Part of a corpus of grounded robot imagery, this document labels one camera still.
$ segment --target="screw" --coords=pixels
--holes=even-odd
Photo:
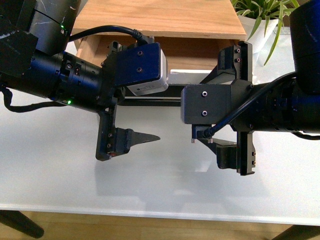
[[[253,89],[254,88],[254,85],[253,84],[250,84],[250,85],[248,85],[248,87],[247,87],[247,89]]]

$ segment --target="white table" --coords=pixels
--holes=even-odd
[[[294,70],[282,35],[255,83]],[[43,99],[14,92],[13,105]],[[0,100],[0,209],[320,226],[320,142],[255,132],[254,175],[220,170],[215,155],[191,143],[179,107],[124,107],[116,126],[161,137],[106,162],[95,159],[97,115],[73,107],[11,113]],[[225,127],[217,138],[236,140]]]

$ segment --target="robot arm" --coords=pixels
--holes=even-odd
[[[236,169],[242,176],[254,173],[254,131],[320,140],[300,132],[320,133],[319,10],[320,2],[312,0],[290,15],[296,72],[252,85],[251,46],[240,42],[219,54],[217,67],[202,84],[182,91],[181,118],[192,124],[192,141],[209,147],[219,168]],[[213,138],[227,124],[237,132],[237,142]]]
[[[137,30],[105,26],[102,30],[131,34],[137,42],[130,46],[112,42],[99,67],[65,52],[68,41],[100,30],[94,28],[70,39],[80,0],[0,3],[0,91],[10,111],[69,105],[98,113],[96,158],[101,161],[126,154],[136,144],[160,139],[115,127],[117,104],[125,98],[125,87],[136,96],[168,88],[167,61],[158,43]],[[53,102],[11,106],[9,89]]]

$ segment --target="cable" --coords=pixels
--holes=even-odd
[[[97,26],[97,27],[79,32],[75,35],[70,36],[69,42],[73,42],[75,40],[82,39],[93,34],[109,33],[109,32],[116,32],[116,33],[131,35],[134,39],[138,41],[140,45],[151,44],[154,42],[152,38],[143,35],[141,32],[139,32],[136,29],[131,29],[125,26],[116,26],[116,25]]]
[[[293,135],[297,136],[298,138],[301,139],[306,139],[306,140],[320,140],[320,136],[312,136],[308,134],[303,134],[301,132],[292,132]]]
[[[3,93],[3,101],[4,101],[4,106],[11,112],[15,113],[26,113],[26,112],[31,112],[37,109],[41,108],[48,108],[48,107],[64,107],[65,105],[55,102],[55,101],[47,101],[47,102],[40,102],[36,104],[31,104],[27,106],[11,106],[11,101],[13,94],[12,92],[5,88],[5,87],[0,87],[0,92]]]
[[[226,117],[224,117],[221,121],[219,121],[216,125],[213,127],[209,127],[204,131],[198,131],[197,136],[200,136],[199,138],[210,138],[212,137],[216,132],[221,130],[224,126],[229,124],[233,119],[238,117],[241,113],[243,113],[250,105],[255,102],[258,98],[266,94],[268,91],[273,89],[274,87],[286,82],[287,80],[292,79],[297,74],[296,72],[291,72],[286,75],[283,75],[281,77],[278,77],[276,80],[270,82],[268,85],[261,88],[259,91],[257,91],[255,94],[250,96],[248,100],[246,100],[241,106],[239,106],[237,109],[230,112]]]

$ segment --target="table leg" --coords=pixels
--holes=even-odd
[[[44,235],[44,230],[19,211],[0,210],[0,223],[39,239]]]
[[[293,225],[272,240],[307,240],[320,235],[320,226]]]

